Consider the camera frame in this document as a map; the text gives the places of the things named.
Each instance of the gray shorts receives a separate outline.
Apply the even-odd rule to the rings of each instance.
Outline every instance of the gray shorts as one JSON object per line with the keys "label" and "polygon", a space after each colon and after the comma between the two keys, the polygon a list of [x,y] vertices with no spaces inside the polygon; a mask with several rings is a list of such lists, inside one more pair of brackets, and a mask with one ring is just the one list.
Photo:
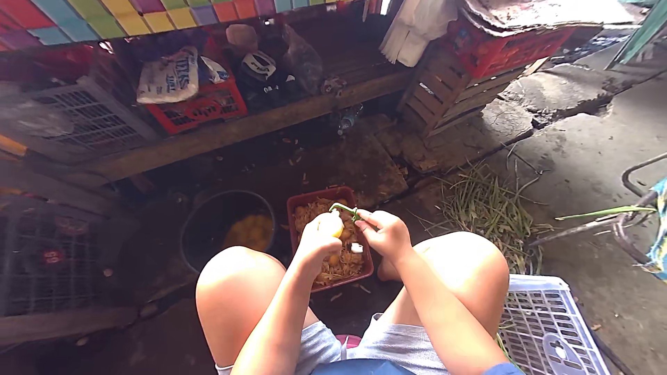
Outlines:
{"label": "gray shorts", "polygon": [[[321,363],[341,358],[371,358],[390,360],[416,375],[449,374],[431,345],[424,327],[404,324],[382,324],[381,313],[373,315],[371,324],[359,346],[345,350],[334,334],[322,322],[301,331],[301,352],[295,375],[308,375]],[[229,375],[231,367],[216,366],[219,375]]]}

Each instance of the blue cloth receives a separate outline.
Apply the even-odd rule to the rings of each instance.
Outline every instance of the blue cloth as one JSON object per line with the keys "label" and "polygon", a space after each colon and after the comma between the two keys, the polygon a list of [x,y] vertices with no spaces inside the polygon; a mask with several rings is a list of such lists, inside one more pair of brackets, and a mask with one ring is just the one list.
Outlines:
{"label": "blue cloth", "polygon": [[[414,375],[413,372],[388,360],[344,360],[320,364],[311,375]],[[484,375],[524,375],[515,365],[506,362],[497,364]]]}
{"label": "blue cloth", "polygon": [[658,216],[660,227],[658,237],[647,256],[651,262],[643,264],[645,270],[652,272],[657,278],[667,282],[667,178],[658,182],[651,190],[658,193]]}
{"label": "blue cloth", "polygon": [[515,365],[505,362],[496,364],[490,369],[486,370],[483,375],[524,375]]}

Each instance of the colorful tiled wall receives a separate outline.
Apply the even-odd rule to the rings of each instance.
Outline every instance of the colorful tiled wall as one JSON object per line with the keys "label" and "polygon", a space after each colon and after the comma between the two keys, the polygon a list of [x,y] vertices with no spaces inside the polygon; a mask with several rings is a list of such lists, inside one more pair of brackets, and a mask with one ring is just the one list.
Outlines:
{"label": "colorful tiled wall", "polygon": [[161,33],[335,0],[0,0],[0,51]]}

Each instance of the white plastic crate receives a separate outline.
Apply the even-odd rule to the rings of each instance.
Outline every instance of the white plastic crate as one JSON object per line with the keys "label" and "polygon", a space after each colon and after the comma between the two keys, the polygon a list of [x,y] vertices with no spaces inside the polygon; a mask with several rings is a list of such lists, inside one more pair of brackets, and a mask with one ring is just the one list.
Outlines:
{"label": "white plastic crate", "polygon": [[511,275],[501,326],[510,358],[526,375],[610,375],[561,278]]}

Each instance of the wooden crate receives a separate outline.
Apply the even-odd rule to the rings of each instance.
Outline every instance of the wooden crate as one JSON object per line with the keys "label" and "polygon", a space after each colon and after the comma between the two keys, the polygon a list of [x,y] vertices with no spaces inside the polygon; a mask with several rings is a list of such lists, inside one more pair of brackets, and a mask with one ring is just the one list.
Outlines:
{"label": "wooden crate", "polygon": [[424,137],[430,137],[479,114],[523,70],[521,66],[493,77],[472,78],[453,53],[431,48],[398,110]]}

